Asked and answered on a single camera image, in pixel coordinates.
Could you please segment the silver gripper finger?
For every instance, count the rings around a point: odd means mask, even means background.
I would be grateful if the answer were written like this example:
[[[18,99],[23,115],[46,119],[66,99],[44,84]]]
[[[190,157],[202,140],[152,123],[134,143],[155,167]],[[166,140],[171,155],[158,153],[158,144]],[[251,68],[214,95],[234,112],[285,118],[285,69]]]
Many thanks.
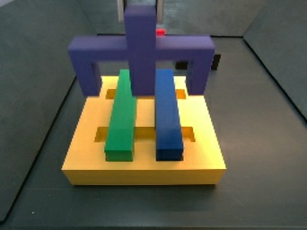
[[[118,18],[119,22],[124,21],[124,0],[116,0],[118,1]]]
[[[164,0],[156,0],[158,22],[163,22],[163,4]]]

